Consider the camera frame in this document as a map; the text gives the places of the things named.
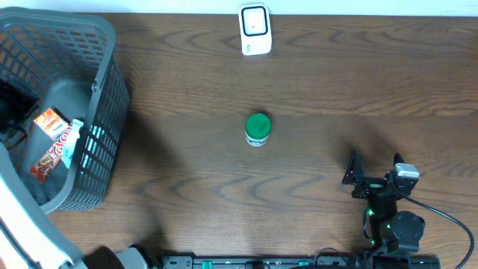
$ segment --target white wall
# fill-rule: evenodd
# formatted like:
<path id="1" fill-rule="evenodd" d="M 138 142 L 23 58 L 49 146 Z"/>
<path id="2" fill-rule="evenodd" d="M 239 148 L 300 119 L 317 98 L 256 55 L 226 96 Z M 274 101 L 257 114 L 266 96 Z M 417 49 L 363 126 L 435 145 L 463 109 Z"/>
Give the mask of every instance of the white wall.
<path id="1" fill-rule="evenodd" d="M 274 14 L 478 16 L 478 0 L 0 0 L 20 6 L 75 12 L 226 13 L 262 2 Z"/>

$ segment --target white plug-in device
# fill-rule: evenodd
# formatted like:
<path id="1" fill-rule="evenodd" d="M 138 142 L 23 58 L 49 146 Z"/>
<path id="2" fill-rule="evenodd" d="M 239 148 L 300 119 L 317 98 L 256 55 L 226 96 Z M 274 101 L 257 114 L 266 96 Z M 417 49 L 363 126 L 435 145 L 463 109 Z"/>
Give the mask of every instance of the white plug-in device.
<path id="1" fill-rule="evenodd" d="M 269 10 L 263 4 L 247 4 L 239 9 L 240 41 L 244 55 L 261 55 L 272 49 Z"/>

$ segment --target green lid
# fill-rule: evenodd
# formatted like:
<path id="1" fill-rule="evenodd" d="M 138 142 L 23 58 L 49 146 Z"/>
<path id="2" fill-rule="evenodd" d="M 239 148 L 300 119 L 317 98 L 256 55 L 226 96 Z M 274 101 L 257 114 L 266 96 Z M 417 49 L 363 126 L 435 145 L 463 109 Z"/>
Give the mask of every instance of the green lid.
<path id="1" fill-rule="evenodd" d="M 246 121 L 246 133 L 252 139 L 261 140 L 270 133 L 270 120 L 264 114 L 252 114 Z"/>

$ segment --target gray plastic basket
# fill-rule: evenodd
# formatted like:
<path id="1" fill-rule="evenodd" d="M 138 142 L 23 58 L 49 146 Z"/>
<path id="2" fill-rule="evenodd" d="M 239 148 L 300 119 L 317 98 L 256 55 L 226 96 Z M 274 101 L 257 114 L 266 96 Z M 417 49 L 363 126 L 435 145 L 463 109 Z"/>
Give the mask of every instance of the gray plastic basket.
<path id="1" fill-rule="evenodd" d="M 115 42 L 111 24 L 97 16 L 0 10 L 0 78 L 40 99 L 23 125 L 28 138 L 10 159 L 45 213 L 89 210 L 104 199 L 130 101 L 113 56 Z M 70 169 L 60 164 L 41 184 L 29 170 L 53 141 L 33 119 L 50 107 L 69 121 L 84 118 L 84 127 Z"/>

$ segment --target green-lidded jar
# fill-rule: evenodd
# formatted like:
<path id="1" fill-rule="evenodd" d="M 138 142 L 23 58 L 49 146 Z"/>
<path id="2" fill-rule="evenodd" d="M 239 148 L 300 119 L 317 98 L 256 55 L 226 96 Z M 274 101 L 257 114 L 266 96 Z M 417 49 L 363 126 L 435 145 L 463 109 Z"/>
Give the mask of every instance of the green-lidded jar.
<path id="1" fill-rule="evenodd" d="M 252 114 L 246 121 L 246 141 L 251 146 L 262 146 L 267 142 L 270 134 L 270 119 L 268 116 Z"/>

